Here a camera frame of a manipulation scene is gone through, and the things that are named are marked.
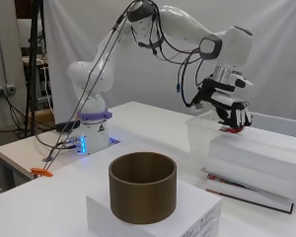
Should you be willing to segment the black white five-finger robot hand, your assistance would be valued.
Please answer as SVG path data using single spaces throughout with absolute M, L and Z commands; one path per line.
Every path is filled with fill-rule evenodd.
M 191 103 L 194 106 L 202 102 L 211 104 L 223 125 L 240 130 L 245 126 L 251 126 L 253 118 L 248 110 L 249 103 L 247 101 L 236 99 L 226 94 L 226 92 L 234 91 L 234 86 L 212 79 L 204 79 Z

